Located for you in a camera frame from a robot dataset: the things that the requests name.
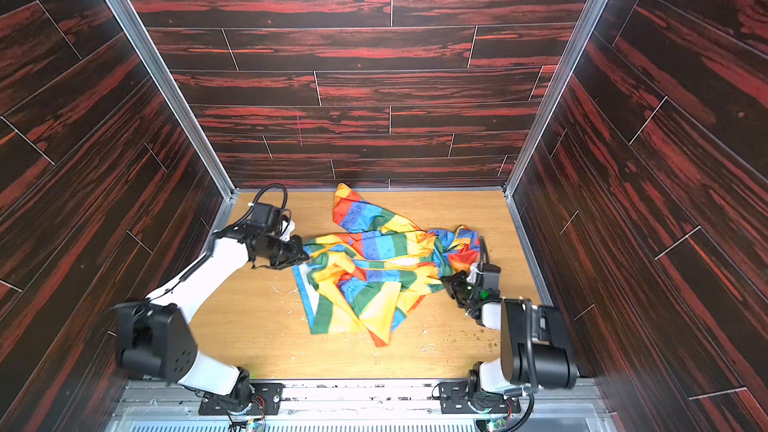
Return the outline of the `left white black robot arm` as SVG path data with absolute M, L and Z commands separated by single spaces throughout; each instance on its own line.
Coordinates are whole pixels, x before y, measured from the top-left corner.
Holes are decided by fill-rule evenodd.
M 117 365 L 134 374 L 201 392 L 231 413 L 255 403 L 249 372 L 203 353 L 190 329 L 200 307 L 234 272 L 258 258 L 270 269 L 308 260 L 285 207 L 254 202 L 233 224 L 212 234 L 207 250 L 144 299 L 123 302 L 116 313 Z

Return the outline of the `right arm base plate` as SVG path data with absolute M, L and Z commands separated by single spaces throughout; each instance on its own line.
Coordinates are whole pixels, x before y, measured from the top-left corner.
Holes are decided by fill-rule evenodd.
M 441 413 L 445 415 L 510 415 L 521 412 L 518 399 L 486 392 L 478 385 L 470 385 L 467 379 L 438 383 L 433 397 L 439 401 Z

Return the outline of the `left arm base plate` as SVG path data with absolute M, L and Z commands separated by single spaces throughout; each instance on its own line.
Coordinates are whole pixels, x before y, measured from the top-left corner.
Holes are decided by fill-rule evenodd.
M 244 383 L 236 385 L 228 395 L 205 392 L 198 414 L 201 416 L 277 415 L 283 391 L 283 383 L 251 380 L 248 386 Z

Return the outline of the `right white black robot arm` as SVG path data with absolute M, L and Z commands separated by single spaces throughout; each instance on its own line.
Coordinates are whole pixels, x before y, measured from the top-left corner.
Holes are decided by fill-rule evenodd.
M 500 333 L 497 359 L 475 363 L 463 380 L 438 384 L 444 414 L 517 413 L 525 395 L 576 385 L 578 365 L 560 311 L 502 297 L 499 280 L 500 268 L 490 263 L 441 279 L 468 317 Z

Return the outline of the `rainbow striped hooded jacket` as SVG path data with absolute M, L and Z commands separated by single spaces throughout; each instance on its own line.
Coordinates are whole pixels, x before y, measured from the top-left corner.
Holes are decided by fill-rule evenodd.
M 308 241 L 308 261 L 292 269 L 313 335 L 365 331 L 386 346 L 425 296 L 469 271 L 481 252 L 476 231 L 423 230 L 344 183 L 332 219 L 340 231 Z

